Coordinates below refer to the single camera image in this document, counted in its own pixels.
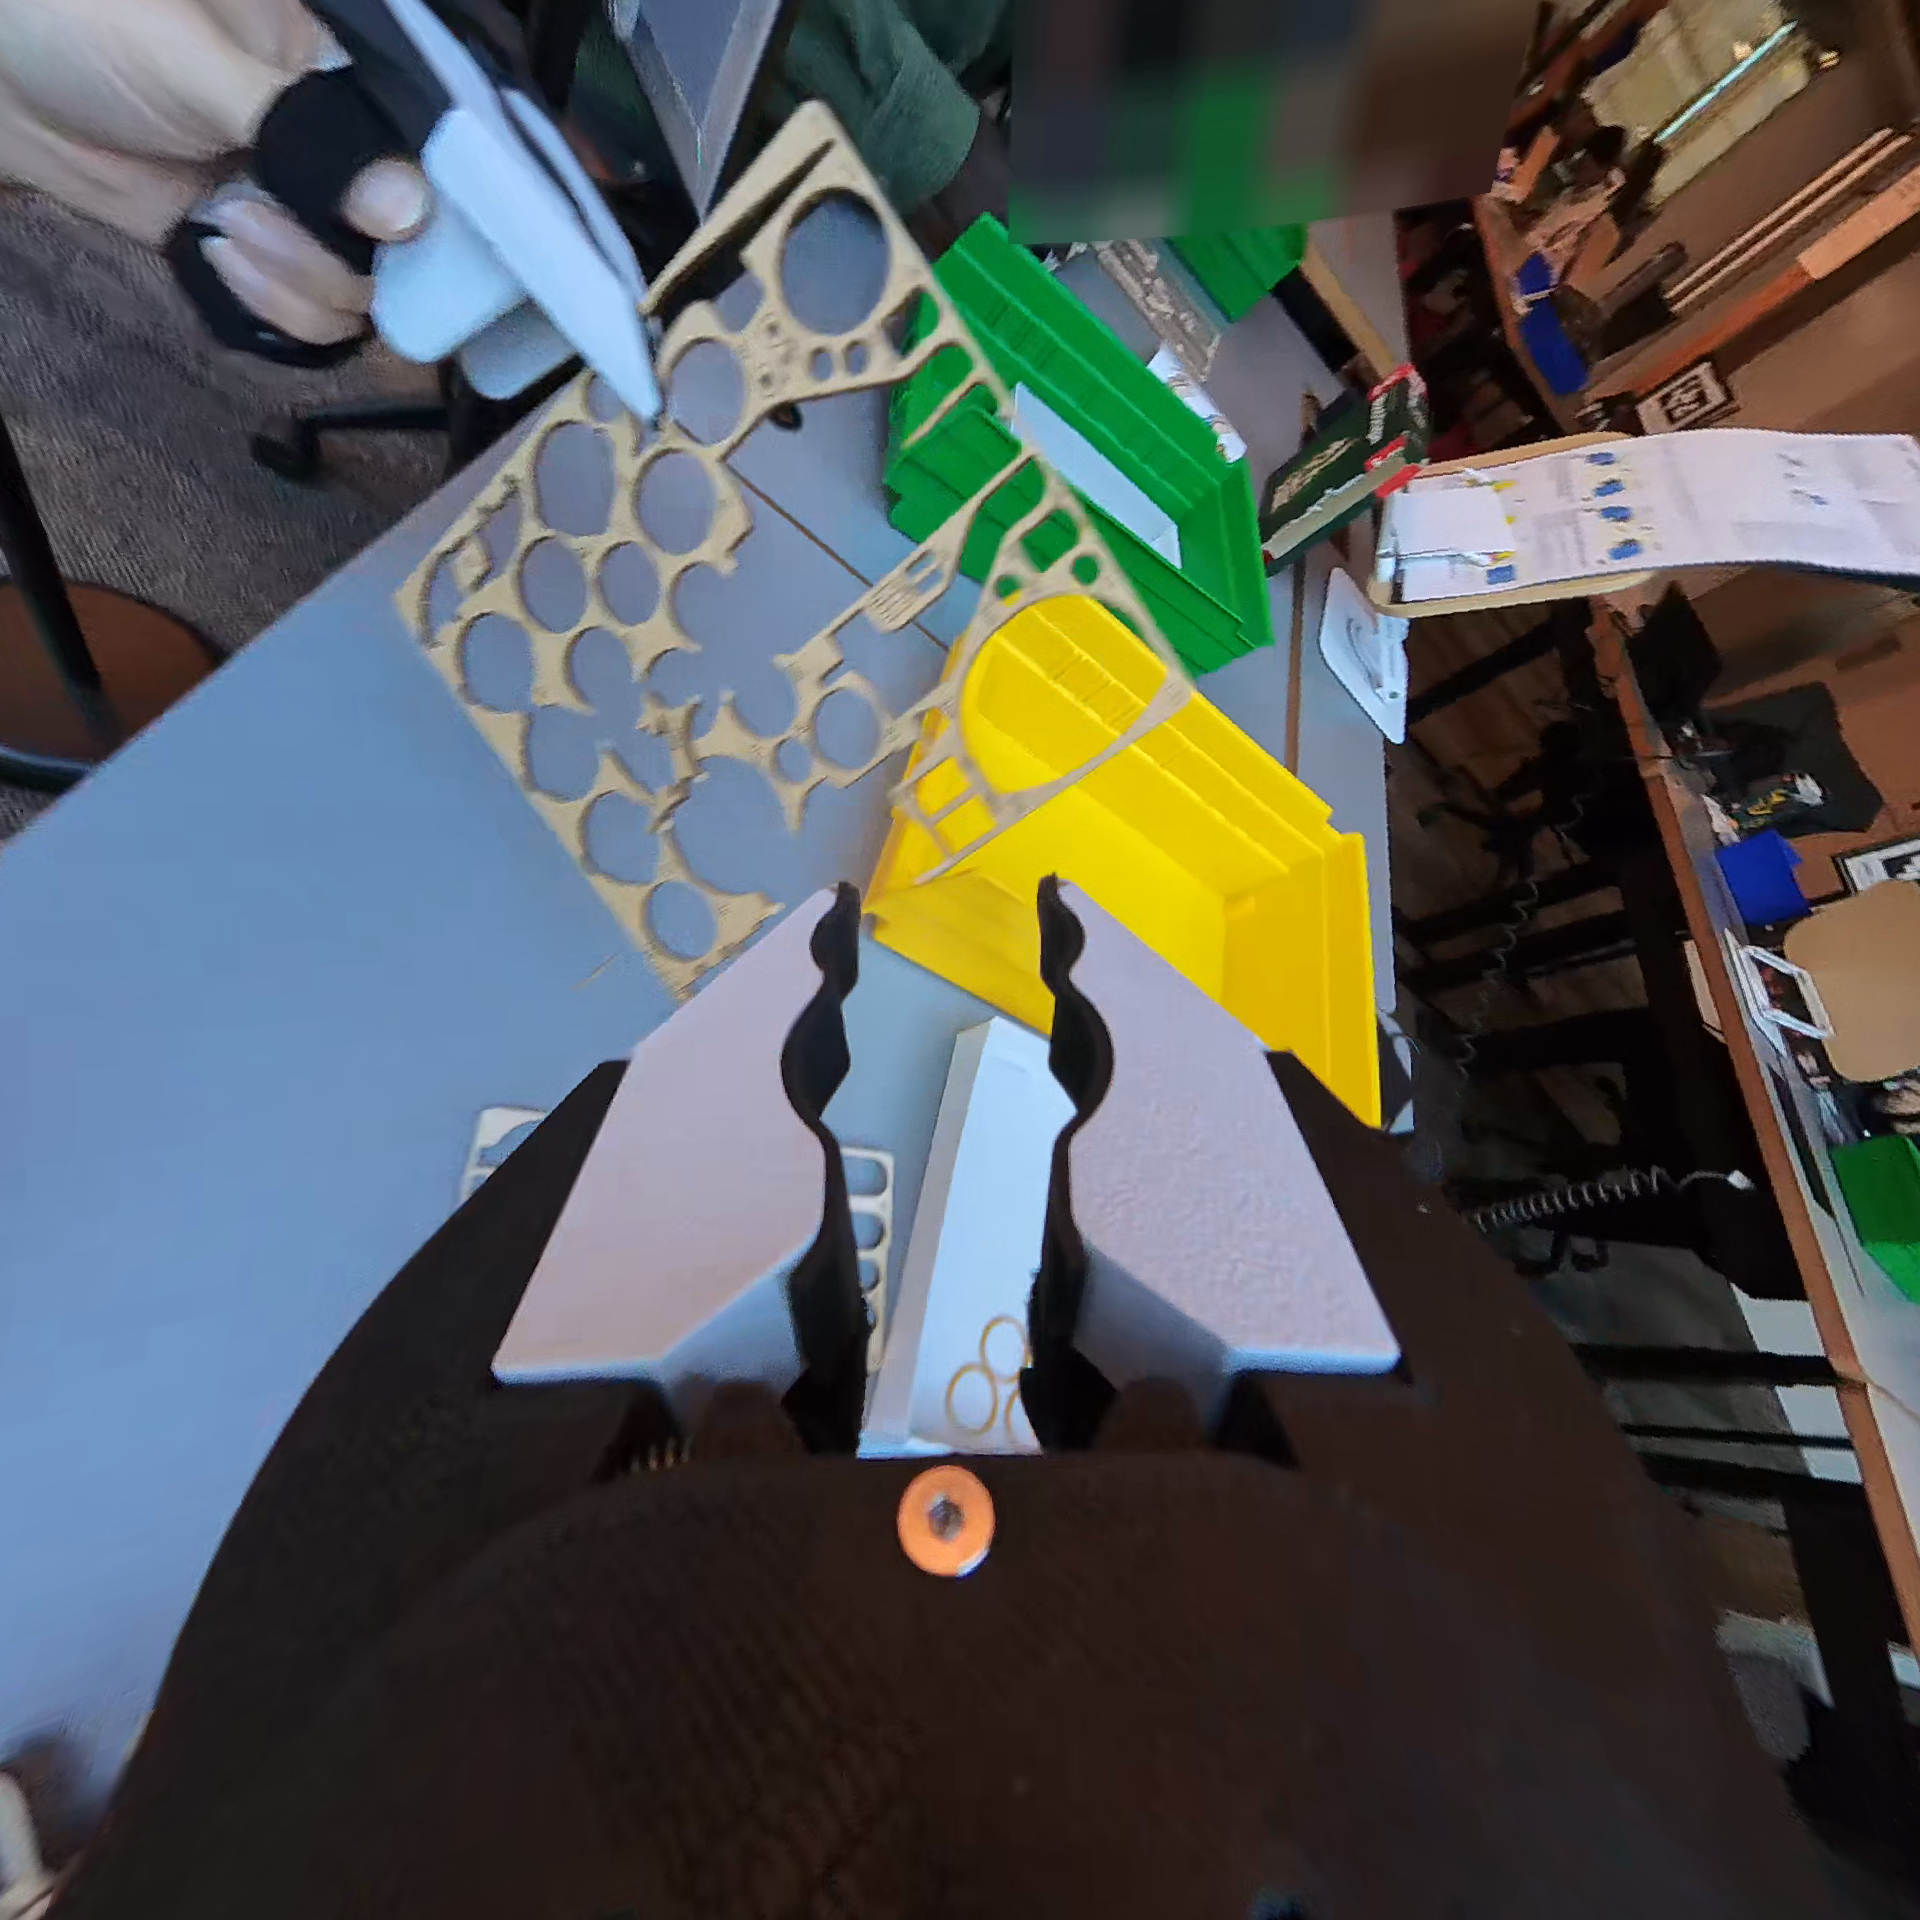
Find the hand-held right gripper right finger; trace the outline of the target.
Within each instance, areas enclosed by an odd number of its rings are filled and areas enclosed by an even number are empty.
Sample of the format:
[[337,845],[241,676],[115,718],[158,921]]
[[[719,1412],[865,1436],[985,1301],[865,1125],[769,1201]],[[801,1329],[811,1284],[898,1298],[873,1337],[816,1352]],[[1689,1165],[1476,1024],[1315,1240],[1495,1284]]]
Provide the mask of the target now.
[[1086,1448],[1135,1385],[1201,1425],[1246,1375],[1393,1375],[1401,1341],[1260,1037],[1080,884],[1039,888],[1047,1151],[1020,1393]]

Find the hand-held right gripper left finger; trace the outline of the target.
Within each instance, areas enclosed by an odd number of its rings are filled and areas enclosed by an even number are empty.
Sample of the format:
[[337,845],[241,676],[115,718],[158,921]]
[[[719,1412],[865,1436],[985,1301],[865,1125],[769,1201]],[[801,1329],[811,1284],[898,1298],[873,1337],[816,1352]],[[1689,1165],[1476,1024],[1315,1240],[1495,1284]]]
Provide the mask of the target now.
[[804,897],[632,1053],[492,1360],[507,1388],[639,1382],[682,1428],[727,1388],[854,1454],[873,1319],[843,1146],[862,900]]

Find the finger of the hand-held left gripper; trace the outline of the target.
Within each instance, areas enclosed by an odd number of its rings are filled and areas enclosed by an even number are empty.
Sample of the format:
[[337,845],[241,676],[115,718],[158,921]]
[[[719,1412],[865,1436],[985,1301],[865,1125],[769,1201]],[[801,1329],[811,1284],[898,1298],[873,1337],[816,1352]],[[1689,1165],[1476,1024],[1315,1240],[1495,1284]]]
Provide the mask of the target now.
[[518,92],[448,108],[424,146],[424,358],[457,346],[522,297],[592,328],[582,358],[640,421],[662,413],[643,274],[568,142]]
[[531,295],[484,321],[457,346],[457,369],[488,400],[513,400],[585,358],[592,328]]

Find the punched wooden model sheet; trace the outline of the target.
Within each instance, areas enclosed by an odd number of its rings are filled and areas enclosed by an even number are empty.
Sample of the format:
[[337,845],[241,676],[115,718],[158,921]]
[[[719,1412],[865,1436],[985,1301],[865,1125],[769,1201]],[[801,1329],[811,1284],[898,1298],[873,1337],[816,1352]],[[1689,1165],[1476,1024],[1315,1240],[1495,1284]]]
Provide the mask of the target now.
[[[847,327],[804,319],[785,289],[786,244],[830,198],[849,198],[881,229],[873,308]],[[664,383],[700,346],[732,357],[744,388],[732,429],[702,440],[671,410],[649,426],[633,413],[602,421],[587,400],[591,377],[575,377],[416,564],[396,605],[473,730],[632,945],[673,999],[687,1000],[778,914],[766,893],[723,888],[688,863],[678,814],[711,764],[755,768],[799,832],[815,791],[851,789],[916,751],[890,801],[932,844],[928,878],[938,880],[1180,712],[1194,678],[1088,506],[1039,450],[1017,442],[944,526],[818,630],[775,654],[793,701],[783,734],[756,730],[734,694],[721,700],[708,725],[696,701],[666,703],[649,688],[654,666],[700,650],[675,605],[682,580],[694,569],[732,573],[755,530],[732,456],[756,426],[808,402],[892,393],[944,360],[956,380],[907,446],[959,416],[991,413],[1012,424],[1016,413],[992,358],[884,202],[851,134],[818,102],[801,108],[719,201],[640,313],[656,324]],[[1009,492],[1016,510],[944,676],[898,712],[884,711],[875,685],[849,665],[849,625],[900,634],[922,624],[962,578],[974,530]],[[1088,756],[1033,783],[1003,783],[967,738],[970,672],[1007,625],[1033,608],[1065,613],[1070,601],[1113,615],[1156,661],[1156,676],[1139,714]],[[659,786],[639,780],[615,744],[595,751],[577,797],[538,780],[535,720],[591,708],[575,656],[592,632],[618,639],[633,672],[639,730],[666,751]]]

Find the person's left forearm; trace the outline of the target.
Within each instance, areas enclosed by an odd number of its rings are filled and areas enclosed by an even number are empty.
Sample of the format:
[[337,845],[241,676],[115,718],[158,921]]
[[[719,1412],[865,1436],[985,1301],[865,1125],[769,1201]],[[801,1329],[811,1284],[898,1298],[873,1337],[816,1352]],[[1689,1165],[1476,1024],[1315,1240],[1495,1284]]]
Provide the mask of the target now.
[[193,177],[338,53],[292,1],[6,1],[6,182],[116,201]]

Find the dark model kit box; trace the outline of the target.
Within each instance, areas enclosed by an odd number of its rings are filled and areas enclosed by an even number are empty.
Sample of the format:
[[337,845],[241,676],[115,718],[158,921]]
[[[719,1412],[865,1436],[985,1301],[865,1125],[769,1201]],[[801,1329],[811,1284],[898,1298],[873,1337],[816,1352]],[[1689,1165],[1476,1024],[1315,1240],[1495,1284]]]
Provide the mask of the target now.
[[1280,575],[1403,489],[1424,465],[1430,442],[1430,391],[1414,364],[1394,368],[1364,396],[1347,393],[1326,408],[1296,455],[1271,470],[1257,493],[1267,575]]

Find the person's left hand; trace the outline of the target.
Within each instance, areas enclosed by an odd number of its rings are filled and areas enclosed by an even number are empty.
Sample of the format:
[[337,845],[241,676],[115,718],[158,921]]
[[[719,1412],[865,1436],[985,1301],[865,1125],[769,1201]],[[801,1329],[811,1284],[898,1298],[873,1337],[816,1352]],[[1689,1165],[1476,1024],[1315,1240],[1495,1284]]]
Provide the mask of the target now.
[[375,159],[351,180],[324,231],[312,231],[257,182],[231,180],[199,208],[199,252],[251,319],[312,346],[360,343],[368,334],[371,268],[360,244],[383,248],[415,237],[435,208],[428,177],[409,159]]

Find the black chair base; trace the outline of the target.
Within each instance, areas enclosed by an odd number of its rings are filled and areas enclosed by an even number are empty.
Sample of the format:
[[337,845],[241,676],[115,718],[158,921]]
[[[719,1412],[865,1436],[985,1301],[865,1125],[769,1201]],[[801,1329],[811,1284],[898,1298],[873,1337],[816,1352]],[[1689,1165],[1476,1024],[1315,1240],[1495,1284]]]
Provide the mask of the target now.
[[444,473],[454,476],[492,448],[507,424],[490,400],[454,391],[438,400],[368,400],[291,413],[283,424],[254,431],[251,462],[297,487],[319,487],[329,470],[327,446],[338,438],[431,436],[446,440]]

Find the grey translucent panel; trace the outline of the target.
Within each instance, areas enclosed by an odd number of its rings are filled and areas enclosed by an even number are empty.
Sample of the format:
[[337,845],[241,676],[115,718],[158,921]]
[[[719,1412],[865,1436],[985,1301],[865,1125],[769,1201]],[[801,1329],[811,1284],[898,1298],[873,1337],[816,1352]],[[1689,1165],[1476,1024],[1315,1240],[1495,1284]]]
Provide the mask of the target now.
[[607,1],[615,46],[698,218],[711,214],[745,165],[791,15],[788,1]]

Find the white open box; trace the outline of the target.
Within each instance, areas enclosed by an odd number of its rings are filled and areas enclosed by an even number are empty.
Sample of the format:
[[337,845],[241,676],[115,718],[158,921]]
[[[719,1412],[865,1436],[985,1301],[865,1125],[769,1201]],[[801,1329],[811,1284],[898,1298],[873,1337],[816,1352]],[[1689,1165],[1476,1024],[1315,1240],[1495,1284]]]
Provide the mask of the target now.
[[959,1036],[887,1308],[862,1456],[1039,1452],[1023,1402],[1026,1310],[1052,1146],[1070,1116],[1041,1036],[1001,1017]]

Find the yellow plastic bin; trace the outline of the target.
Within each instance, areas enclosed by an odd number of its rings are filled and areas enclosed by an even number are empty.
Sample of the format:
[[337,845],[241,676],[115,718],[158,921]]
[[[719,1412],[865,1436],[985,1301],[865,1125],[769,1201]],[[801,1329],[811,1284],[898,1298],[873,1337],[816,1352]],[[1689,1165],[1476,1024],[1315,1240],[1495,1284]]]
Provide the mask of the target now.
[[1376,968],[1362,841],[1234,720],[1194,692],[1131,742],[1164,661],[1088,596],[1049,596],[985,639],[956,678],[977,768],[1003,791],[1094,769],[992,828],[961,768],[928,766],[936,711],[867,910],[873,936],[1039,1032],[1039,888],[1067,880],[1268,1048],[1296,1053],[1361,1119],[1384,1119]]

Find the person's dark sweatshirt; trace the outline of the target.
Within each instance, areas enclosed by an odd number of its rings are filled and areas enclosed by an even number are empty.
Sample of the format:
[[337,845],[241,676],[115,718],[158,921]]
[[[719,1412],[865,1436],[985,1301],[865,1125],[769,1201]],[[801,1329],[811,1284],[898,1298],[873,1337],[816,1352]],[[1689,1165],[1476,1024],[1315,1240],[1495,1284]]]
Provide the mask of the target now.
[[[972,151],[977,92],[1007,78],[1011,1],[804,1],[756,81],[748,130],[763,134],[809,101],[830,108],[900,213],[946,189]],[[598,17],[575,69],[569,109],[618,169],[668,165],[652,105],[609,22]]]

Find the green plastic bin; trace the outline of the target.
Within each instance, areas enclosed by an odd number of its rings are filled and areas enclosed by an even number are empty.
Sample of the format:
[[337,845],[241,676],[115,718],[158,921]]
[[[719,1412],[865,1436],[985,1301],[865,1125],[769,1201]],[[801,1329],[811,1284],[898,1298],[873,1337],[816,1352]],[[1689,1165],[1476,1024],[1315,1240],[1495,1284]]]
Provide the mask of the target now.
[[[1224,462],[1209,424],[995,216],[974,221],[932,271],[1001,385],[1016,398],[1026,383],[1177,520],[1183,567],[1080,493],[1188,673],[1268,646],[1276,632],[1246,462]],[[985,391],[932,418],[962,380],[962,360],[940,351],[890,398],[881,484],[887,519],[913,541],[938,532],[1025,448]]]
[[1832,1170],[1862,1246],[1918,1302],[1918,1140],[1872,1136],[1839,1144]]
[[1170,237],[1168,247],[1216,313],[1234,324],[1304,264],[1307,229],[1203,231]]

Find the brown round board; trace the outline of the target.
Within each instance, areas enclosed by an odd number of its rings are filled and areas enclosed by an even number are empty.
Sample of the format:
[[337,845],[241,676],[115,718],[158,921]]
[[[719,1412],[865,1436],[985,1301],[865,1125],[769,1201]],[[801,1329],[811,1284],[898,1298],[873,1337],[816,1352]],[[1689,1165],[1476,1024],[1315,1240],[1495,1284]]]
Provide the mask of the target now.
[[60,663],[27,598],[2,588],[2,782],[62,792],[204,684],[223,650],[179,615],[92,583],[67,588],[96,684]]

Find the white card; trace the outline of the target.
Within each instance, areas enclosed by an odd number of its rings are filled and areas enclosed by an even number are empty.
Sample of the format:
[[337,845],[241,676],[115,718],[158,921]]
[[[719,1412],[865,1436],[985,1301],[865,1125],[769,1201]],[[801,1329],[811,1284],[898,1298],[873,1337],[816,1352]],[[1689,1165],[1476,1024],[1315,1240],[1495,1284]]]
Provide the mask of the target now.
[[1110,513],[1164,562],[1176,569],[1183,567],[1185,551],[1176,519],[1026,383],[1016,385],[1012,424],[1020,440],[1035,450],[1086,503]]

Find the cluttered wooden-edged desk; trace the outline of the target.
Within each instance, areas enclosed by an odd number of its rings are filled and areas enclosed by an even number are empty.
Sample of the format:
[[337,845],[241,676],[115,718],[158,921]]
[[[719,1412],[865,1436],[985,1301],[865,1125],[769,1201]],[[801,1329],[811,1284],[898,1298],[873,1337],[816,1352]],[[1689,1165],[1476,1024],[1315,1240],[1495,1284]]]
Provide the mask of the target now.
[[1833,1177],[1836,1140],[1792,1041],[1823,1048],[1839,1089],[1828,1026],[1814,981],[1786,959],[1786,933],[1764,938],[1740,921],[1716,865],[1714,818],[1700,782],[1672,754],[1628,654],[1630,629],[1615,596],[1599,601],[1601,673],[1616,694],[1649,797],[1672,855],[1700,974],[1719,1014],[1784,1223],[1804,1271],[1823,1345],[1841,1375],[1841,1410],[1864,1486],[1883,1532],[1916,1542],[1918,1304],[1862,1246]]

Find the grey patterned sheet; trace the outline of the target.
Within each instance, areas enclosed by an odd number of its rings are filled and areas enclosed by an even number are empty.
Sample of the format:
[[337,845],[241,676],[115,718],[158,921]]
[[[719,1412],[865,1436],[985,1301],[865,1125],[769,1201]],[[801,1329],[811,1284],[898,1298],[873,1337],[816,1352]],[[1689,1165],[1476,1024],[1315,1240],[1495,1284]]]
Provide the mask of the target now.
[[1168,268],[1156,244],[1136,237],[1094,241],[1094,253],[1160,343],[1148,369],[1208,423],[1224,462],[1243,462],[1246,440],[1209,393],[1214,360],[1226,337],[1226,321],[1209,298]]

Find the small blue bin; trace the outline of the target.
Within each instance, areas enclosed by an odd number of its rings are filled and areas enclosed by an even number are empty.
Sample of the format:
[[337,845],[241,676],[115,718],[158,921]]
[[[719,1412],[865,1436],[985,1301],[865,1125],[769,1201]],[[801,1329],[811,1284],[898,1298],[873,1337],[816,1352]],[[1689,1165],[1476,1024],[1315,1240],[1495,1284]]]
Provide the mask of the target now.
[[1714,857],[1743,924],[1770,928],[1799,921],[1811,911],[1799,880],[1802,855],[1780,832],[1753,832],[1719,845]]

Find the wooden clipboard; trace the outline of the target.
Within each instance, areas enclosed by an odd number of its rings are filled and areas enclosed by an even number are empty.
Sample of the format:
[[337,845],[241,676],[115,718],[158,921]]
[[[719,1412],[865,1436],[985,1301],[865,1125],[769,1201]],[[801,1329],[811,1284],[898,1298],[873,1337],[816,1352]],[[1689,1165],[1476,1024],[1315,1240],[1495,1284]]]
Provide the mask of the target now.
[[[1507,503],[1513,487],[1538,487],[1550,464],[1584,464],[1596,453],[1615,455],[1638,440],[1619,429],[1594,429],[1451,462],[1409,464],[1384,493],[1384,513],[1371,567],[1361,575],[1364,598],[1391,616],[1448,616],[1542,608],[1570,596],[1612,596],[1659,578],[1656,559],[1587,564],[1547,573],[1537,549],[1545,541],[1543,513]],[[1448,551],[1409,552],[1406,503],[1419,489],[1480,489],[1502,500],[1507,546],[1463,543]]]

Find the brown cardboard piece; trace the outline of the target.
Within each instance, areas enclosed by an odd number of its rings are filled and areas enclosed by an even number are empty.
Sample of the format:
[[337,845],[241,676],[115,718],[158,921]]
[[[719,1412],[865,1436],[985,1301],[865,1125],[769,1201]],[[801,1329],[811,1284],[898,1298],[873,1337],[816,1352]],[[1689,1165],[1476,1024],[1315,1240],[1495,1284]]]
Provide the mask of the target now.
[[1918,884],[1883,880],[1792,924],[1790,964],[1811,975],[1825,1008],[1825,1048],[1852,1084],[1918,1068]]

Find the printed instruction sheet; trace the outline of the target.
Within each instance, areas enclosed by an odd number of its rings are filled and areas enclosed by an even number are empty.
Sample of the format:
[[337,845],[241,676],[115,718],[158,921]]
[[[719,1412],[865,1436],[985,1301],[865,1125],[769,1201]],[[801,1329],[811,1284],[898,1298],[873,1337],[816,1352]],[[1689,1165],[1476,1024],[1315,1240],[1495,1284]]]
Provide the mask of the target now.
[[[1647,558],[1659,573],[1786,567],[1916,584],[1913,436],[1699,426],[1634,440],[1550,464],[1507,495],[1543,513],[1547,573]],[[1490,492],[1423,487],[1406,510],[1409,552],[1508,543]]]

